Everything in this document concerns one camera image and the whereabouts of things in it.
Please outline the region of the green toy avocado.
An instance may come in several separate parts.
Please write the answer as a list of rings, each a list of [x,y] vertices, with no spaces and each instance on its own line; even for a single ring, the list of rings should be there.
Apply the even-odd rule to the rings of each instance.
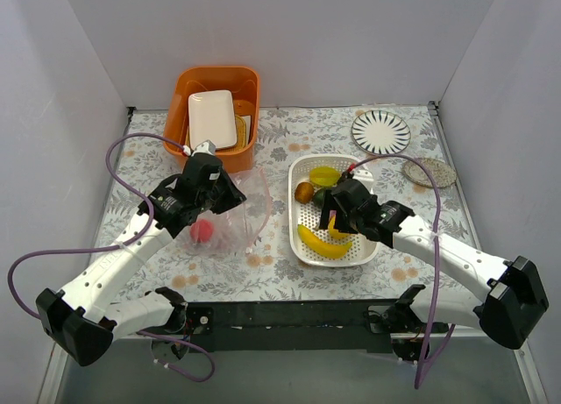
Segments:
[[[323,207],[325,202],[326,192],[327,192],[327,188],[320,188],[314,193],[312,197],[312,202],[316,207],[320,209]]]

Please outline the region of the yellow toy mango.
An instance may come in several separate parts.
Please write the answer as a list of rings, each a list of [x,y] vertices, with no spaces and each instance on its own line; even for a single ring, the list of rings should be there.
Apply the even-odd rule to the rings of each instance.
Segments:
[[[329,224],[328,224],[328,232],[331,238],[335,239],[335,240],[344,240],[347,239],[350,235],[348,233],[344,233],[342,231],[339,231],[335,228],[335,222],[336,222],[336,215],[333,215],[330,218]]]

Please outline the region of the yellow toy banana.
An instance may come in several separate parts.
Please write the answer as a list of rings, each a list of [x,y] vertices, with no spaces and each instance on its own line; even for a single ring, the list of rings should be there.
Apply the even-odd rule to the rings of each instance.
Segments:
[[[352,242],[341,245],[334,245],[324,242],[305,225],[297,226],[297,233],[300,240],[308,246],[310,250],[327,259],[341,259],[353,246]]]

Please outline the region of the clear zip top bag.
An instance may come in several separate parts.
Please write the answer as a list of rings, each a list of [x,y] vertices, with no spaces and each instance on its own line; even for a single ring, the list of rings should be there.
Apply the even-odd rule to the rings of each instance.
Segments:
[[[245,252],[265,228],[272,212],[272,197],[266,175],[261,168],[239,172],[231,176],[236,187],[246,196],[246,201],[221,215],[205,211],[196,221],[208,219],[214,224],[214,236],[206,244],[193,242],[190,226],[177,237],[189,253],[211,255]]]

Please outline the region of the red toy apple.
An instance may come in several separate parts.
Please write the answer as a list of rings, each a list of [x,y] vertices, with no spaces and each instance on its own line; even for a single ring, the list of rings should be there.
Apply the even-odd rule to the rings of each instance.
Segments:
[[[201,219],[190,226],[189,235],[193,242],[206,244],[214,236],[214,224],[208,219]]]

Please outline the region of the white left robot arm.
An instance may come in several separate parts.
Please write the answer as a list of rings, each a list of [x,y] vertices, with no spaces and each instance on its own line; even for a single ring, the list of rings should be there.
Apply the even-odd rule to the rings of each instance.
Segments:
[[[44,331],[81,366],[96,362],[119,338],[143,329],[180,332],[188,306],[180,294],[159,287],[116,303],[117,293],[204,211],[219,215],[245,199],[219,158],[194,153],[181,173],[163,180],[142,201],[112,251],[59,291],[47,288],[39,294],[36,306]]]

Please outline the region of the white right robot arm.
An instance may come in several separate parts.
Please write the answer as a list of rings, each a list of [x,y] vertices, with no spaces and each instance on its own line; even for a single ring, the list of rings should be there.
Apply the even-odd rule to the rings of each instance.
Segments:
[[[520,349],[549,307],[536,265],[522,256],[508,261],[439,234],[412,209],[379,203],[354,179],[324,195],[319,226],[360,234],[432,264],[467,289],[464,296],[437,302],[438,322],[481,328],[497,344]]]

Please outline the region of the brown toy kiwi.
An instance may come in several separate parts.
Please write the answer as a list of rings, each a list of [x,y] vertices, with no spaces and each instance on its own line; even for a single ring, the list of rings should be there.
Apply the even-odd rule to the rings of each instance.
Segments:
[[[295,189],[294,198],[301,204],[309,203],[315,193],[314,186],[309,182],[301,182]]]

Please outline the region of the white perforated plastic basket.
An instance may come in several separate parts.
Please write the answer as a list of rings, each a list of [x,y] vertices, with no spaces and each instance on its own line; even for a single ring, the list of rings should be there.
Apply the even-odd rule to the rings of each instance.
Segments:
[[[290,245],[298,259],[311,266],[341,268],[360,266],[374,258],[377,244],[367,240],[363,235],[354,234],[346,239],[336,240],[328,230],[318,230],[321,210],[313,202],[299,203],[294,196],[297,185],[309,182],[309,173],[317,167],[331,167],[340,174],[359,159],[351,155],[321,153],[310,154],[296,159],[288,171],[288,227]],[[310,249],[300,238],[298,226],[308,228],[315,237],[327,245],[347,245],[352,243],[346,254],[340,258],[328,258]]]

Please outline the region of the floral patterned table mat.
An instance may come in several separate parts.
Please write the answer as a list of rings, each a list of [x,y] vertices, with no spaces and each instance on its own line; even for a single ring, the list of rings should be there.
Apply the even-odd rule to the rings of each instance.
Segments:
[[[292,252],[288,224],[288,169],[307,154],[339,153],[363,159],[351,138],[355,117],[369,110],[388,110],[404,119],[412,139],[409,157],[448,161],[429,106],[359,106],[322,109],[261,109],[254,146],[254,165],[266,175],[272,197],[271,216],[249,253],[201,257],[187,247],[185,231],[154,255],[117,293],[117,301],[136,299],[156,287],[170,287],[188,301],[335,300],[395,298],[409,285],[433,282],[434,269],[420,259],[385,246],[370,262],[342,269],[308,266]],[[117,174],[148,194],[181,167],[159,140],[132,138],[120,148]],[[432,222],[435,196],[402,173],[403,160],[368,164],[380,201],[395,200]],[[475,246],[472,224],[456,185],[440,191],[439,229]],[[108,245],[129,223],[139,198],[118,184],[108,195],[97,245]]]

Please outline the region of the white rectangular plate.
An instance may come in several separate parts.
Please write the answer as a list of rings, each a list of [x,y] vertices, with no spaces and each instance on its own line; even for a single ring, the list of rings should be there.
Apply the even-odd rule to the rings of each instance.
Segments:
[[[188,137],[191,147],[206,140],[217,150],[237,143],[233,98],[229,90],[203,91],[189,96]]]

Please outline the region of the yellow woven tray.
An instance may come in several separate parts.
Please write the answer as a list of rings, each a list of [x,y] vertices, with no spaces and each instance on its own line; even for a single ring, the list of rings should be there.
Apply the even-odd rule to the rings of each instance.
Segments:
[[[188,117],[185,144],[194,148],[208,139],[219,152],[237,152],[246,147],[247,135],[245,120],[236,114],[196,113]]]

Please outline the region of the speckled round coaster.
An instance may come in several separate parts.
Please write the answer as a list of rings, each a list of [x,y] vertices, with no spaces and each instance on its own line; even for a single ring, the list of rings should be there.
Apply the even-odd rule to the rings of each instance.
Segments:
[[[432,187],[429,176],[423,171],[424,168],[430,173],[438,188],[447,188],[457,180],[456,171],[439,159],[416,158],[415,161],[421,165],[406,161],[402,166],[402,172],[407,179],[417,185]]]

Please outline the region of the blue striped round plate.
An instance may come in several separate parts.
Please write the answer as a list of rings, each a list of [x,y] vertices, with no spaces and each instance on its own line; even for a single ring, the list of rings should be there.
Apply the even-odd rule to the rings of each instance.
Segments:
[[[364,152],[374,155],[404,151],[411,140],[411,130],[405,120],[386,110],[370,110],[352,123],[354,143]]]

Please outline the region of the orange plastic bin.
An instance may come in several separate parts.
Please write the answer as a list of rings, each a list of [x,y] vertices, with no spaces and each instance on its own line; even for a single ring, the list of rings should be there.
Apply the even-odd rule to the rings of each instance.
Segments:
[[[177,79],[163,131],[166,150],[181,165],[191,148],[210,140],[229,173],[253,167],[259,120],[260,78],[242,66],[203,66]]]

